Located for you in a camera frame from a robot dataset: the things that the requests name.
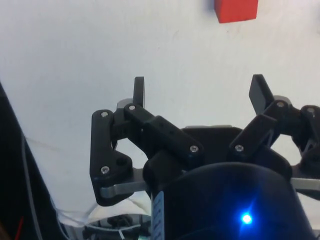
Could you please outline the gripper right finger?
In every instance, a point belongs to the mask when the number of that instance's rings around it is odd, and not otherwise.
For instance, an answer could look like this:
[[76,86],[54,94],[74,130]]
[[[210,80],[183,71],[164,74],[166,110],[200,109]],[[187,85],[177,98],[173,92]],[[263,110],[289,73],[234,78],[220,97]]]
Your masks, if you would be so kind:
[[295,108],[284,99],[276,99],[261,74],[252,77],[249,98],[255,118],[230,144],[240,160],[252,161],[262,149],[269,149],[280,135],[290,136],[301,160],[294,168],[306,178],[320,177],[320,108],[305,105]]

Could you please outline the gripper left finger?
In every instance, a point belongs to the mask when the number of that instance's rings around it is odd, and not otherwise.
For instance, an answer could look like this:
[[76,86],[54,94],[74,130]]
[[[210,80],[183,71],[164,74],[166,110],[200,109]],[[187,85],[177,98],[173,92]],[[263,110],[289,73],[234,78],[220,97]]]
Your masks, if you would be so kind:
[[[97,110],[91,117],[89,174],[96,202],[113,206],[136,192],[154,197],[166,184],[204,161],[203,145],[144,107],[145,81],[134,79],[133,97],[116,111]],[[142,169],[117,150],[130,140],[147,157]]]

